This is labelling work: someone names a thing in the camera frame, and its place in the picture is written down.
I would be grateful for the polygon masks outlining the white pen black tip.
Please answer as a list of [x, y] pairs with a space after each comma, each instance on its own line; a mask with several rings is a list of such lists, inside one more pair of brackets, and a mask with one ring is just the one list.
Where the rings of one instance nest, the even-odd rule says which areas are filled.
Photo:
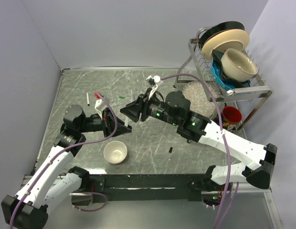
[[90, 97], [88, 92], [86, 92], [86, 104], [87, 106], [90, 106]]

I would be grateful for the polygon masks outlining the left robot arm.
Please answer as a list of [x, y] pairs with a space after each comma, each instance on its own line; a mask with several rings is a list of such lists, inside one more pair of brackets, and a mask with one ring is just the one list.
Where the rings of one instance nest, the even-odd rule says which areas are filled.
[[109, 139], [130, 133], [132, 127], [117, 118], [111, 108], [105, 108], [102, 115], [87, 117], [80, 105], [67, 107], [60, 133], [43, 164], [15, 196], [7, 195], [1, 203], [11, 229], [42, 229], [50, 212], [66, 196], [93, 189], [89, 172], [80, 167], [69, 169], [58, 183], [55, 180], [87, 143], [84, 134], [98, 131]]

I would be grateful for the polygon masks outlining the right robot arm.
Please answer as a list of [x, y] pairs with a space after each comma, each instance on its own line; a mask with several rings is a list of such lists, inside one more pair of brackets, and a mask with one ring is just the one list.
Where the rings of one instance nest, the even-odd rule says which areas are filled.
[[204, 184], [209, 190], [230, 182], [247, 182], [269, 189], [275, 166], [277, 147], [261, 145], [231, 133], [211, 119], [190, 110], [190, 100], [181, 92], [170, 92], [164, 101], [155, 95], [140, 94], [120, 109], [133, 122], [153, 117], [177, 127], [177, 133], [190, 141], [214, 147], [239, 160], [227, 166], [209, 166]]

